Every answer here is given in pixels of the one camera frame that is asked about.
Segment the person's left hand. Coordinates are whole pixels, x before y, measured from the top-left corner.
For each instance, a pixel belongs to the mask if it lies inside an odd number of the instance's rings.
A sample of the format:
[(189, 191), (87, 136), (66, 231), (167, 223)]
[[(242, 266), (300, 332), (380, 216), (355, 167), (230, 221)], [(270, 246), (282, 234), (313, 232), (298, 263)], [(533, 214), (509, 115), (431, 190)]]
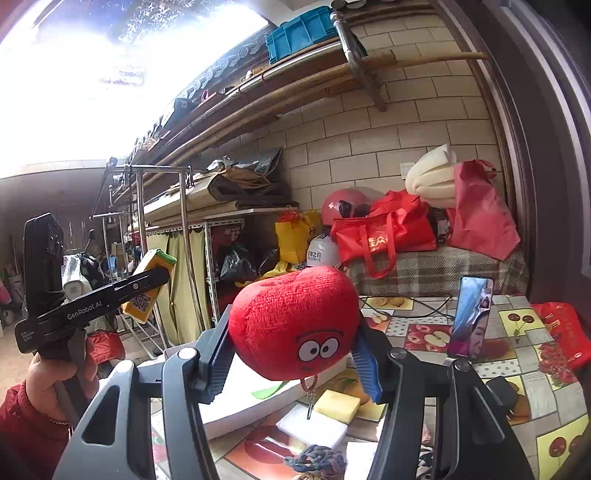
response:
[[(83, 368), (84, 385), (82, 386), (86, 399), (91, 400), (98, 391), (97, 365), (92, 358), (93, 346), (86, 340), (86, 358)], [(36, 354), (29, 366), (24, 383), (24, 392), (31, 413), (39, 418), (52, 422), (69, 424), (66, 413), (60, 406), (55, 392), (55, 384), (74, 378), (77, 367), (68, 361), (43, 359)]]

